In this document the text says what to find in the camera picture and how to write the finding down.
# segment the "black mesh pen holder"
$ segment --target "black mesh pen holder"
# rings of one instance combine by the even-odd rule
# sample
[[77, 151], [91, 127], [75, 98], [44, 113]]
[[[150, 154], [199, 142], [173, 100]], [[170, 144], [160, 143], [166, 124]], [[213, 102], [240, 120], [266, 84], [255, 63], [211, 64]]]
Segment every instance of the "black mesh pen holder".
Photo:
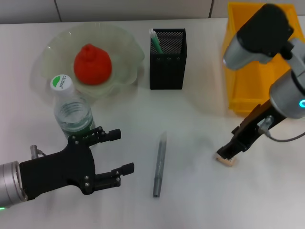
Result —
[[154, 29], [163, 54], [151, 40], [151, 90], [182, 89], [187, 56], [185, 29]]

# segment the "wall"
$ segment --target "wall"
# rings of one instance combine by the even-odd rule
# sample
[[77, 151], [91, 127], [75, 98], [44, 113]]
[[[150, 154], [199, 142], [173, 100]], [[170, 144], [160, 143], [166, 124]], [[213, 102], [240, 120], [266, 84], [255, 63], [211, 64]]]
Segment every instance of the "wall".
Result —
[[[297, 13], [305, 15], [305, 0], [268, 2], [293, 3]], [[0, 24], [218, 18], [227, 16], [227, 3], [228, 0], [0, 0]]]

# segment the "wooden block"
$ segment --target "wooden block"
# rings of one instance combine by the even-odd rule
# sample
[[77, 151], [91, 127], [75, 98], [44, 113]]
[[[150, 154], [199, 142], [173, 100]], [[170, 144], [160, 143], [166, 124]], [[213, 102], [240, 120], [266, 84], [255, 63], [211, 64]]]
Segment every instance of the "wooden block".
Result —
[[224, 164], [225, 166], [232, 167], [236, 162], [236, 156], [232, 157], [230, 160], [223, 159], [218, 153], [215, 154], [216, 160]]

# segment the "green logo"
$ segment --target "green logo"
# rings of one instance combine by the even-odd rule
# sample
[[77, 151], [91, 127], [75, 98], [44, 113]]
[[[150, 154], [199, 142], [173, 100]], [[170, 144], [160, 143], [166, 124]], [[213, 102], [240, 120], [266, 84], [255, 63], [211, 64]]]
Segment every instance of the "green logo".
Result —
[[61, 79], [60, 76], [57, 76], [54, 80], [53, 80], [53, 86], [56, 87], [56, 85], [58, 84], [59, 80]]

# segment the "plastic bottle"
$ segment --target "plastic bottle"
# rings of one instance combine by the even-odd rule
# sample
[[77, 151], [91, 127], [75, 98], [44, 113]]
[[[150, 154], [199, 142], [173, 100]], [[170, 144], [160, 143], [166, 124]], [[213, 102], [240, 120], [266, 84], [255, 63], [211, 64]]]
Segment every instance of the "plastic bottle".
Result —
[[51, 89], [56, 95], [54, 115], [67, 139], [95, 128], [91, 108], [69, 76], [55, 76]]

